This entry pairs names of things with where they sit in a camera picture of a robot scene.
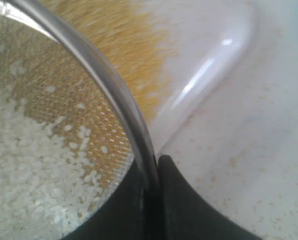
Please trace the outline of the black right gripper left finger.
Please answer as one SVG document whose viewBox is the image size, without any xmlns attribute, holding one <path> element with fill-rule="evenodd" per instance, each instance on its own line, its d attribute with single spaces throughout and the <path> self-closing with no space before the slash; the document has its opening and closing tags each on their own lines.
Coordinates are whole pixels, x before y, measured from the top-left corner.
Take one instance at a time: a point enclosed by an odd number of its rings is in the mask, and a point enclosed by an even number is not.
<svg viewBox="0 0 298 240">
<path fill-rule="evenodd" d="M 143 179 L 136 162 L 102 207 L 64 240 L 145 240 Z"/>
</svg>

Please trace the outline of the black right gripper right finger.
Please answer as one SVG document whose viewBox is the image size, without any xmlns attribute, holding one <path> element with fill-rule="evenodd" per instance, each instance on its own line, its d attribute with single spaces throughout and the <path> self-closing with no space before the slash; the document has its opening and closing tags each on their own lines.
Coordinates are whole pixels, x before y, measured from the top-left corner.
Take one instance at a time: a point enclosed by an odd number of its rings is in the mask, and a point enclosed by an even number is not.
<svg viewBox="0 0 298 240">
<path fill-rule="evenodd" d="M 163 189 L 165 239 L 259 240 L 208 204 L 185 180 L 169 155 L 158 160 Z"/>
</svg>

